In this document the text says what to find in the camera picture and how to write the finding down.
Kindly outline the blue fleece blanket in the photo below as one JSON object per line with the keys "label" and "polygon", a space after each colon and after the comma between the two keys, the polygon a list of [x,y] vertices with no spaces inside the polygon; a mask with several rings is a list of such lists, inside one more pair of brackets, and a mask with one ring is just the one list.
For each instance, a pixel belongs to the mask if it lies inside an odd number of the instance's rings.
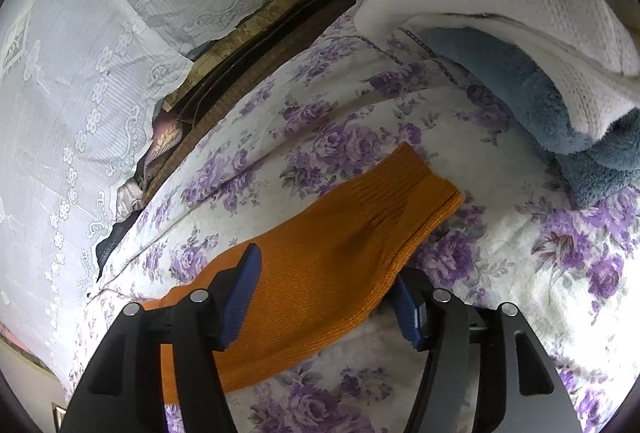
{"label": "blue fleece blanket", "polygon": [[639,110],[617,119],[595,141],[575,130],[552,80],[514,45],[472,28],[432,29],[437,54],[461,65],[498,97],[555,164],[580,208],[639,181]]}

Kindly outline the grey white cloth bundle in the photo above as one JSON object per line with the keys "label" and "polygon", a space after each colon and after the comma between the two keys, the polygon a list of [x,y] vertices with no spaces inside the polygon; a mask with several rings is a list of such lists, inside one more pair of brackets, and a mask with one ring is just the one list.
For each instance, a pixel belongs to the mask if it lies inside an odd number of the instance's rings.
{"label": "grey white cloth bundle", "polygon": [[143,208],[143,192],[135,178],[127,180],[116,194],[115,221],[122,223],[132,213]]}

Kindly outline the purple floral bed sheet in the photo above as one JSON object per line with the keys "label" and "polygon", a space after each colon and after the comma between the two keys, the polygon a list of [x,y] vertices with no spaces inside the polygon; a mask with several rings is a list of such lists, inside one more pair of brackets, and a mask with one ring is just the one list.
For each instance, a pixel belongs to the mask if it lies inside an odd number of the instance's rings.
{"label": "purple floral bed sheet", "polygon": [[75,390],[128,300],[184,288],[224,253],[304,213],[400,145],[381,182],[430,173],[461,206],[410,263],[469,303],[511,300],[551,354],[587,432],[639,375],[639,176],[544,150],[506,106],[502,44],[471,29],[375,44],[339,17],[210,130],[106,261],[78,327]]}

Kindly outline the white lace curtain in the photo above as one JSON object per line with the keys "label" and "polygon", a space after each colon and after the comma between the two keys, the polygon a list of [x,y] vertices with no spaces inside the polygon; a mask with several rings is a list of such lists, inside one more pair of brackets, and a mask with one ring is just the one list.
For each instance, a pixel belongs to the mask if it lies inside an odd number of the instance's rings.
{"label": "white lace curtain", "polygon": [[268,0],[4,0],[1,321],[72,384],[96,245],[190,53]]}

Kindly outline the white knit blanket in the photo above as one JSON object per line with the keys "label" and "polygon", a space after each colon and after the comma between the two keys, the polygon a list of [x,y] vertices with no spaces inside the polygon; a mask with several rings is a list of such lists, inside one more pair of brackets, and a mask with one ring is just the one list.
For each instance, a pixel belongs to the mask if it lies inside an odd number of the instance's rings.
{"label": "white knit blanket", "polygon": [[638,0],[364,0],[355,25],[371,40],[402,25],[472,27],[515,45],[593,141],[639,105]]}

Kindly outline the pink patterned cloth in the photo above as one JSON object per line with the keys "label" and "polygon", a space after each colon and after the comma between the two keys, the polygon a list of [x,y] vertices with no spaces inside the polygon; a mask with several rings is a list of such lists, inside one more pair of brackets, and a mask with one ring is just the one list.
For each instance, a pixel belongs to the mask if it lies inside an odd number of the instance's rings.
{"label": "pink patterned cloth", "polygon": [[139,160],[134,178],[145,190],[157,172],[168,159],[183,138],[181,122],[168,115],[160,115],[153,122],[152,143],[144,156]]}

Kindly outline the brown wooden bed frame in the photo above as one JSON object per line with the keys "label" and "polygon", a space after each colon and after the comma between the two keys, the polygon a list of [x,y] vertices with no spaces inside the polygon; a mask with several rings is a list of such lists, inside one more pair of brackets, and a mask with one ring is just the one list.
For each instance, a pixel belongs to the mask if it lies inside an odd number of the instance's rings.
{"label": "brown wooden bed frame", "polygon": [[198,141],[257,84],[314,39],[355,0],[269,0],[227,37],[211,43],[194,60],[183,85],[166,97],[162,109],[182,130],[170,152],[144,182],[147,204]]}

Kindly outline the dark cloth beside bed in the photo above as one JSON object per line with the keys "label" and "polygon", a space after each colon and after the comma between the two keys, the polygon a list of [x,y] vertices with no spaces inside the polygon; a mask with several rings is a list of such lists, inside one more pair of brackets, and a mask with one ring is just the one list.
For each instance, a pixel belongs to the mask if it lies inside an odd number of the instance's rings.
{"label": "dark cloth beside bed", "polygon": [[100,279],[103,274],[104,266],[108,258],[111,257],[111,254],[120,244],[122,238],[126,236],[130,228],[137,222],[141,213],[141,210],[134,211],[127,217],[127,219],[124,219],[122,222],[115,223],[111,234],[96,245],[96,260],[98,261],[99,268],[98,279]]}

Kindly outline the orange knit sweater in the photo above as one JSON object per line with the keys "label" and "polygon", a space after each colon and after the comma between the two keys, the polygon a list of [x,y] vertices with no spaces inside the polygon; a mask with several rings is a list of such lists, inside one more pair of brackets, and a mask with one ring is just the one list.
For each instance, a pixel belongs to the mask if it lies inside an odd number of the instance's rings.
{"label": "orange knit sweater", "polygon": [[279,375],[361,325],[463,196],[408,144],[254,238],[262,272],[239,338],[215,356],[225,392]]}

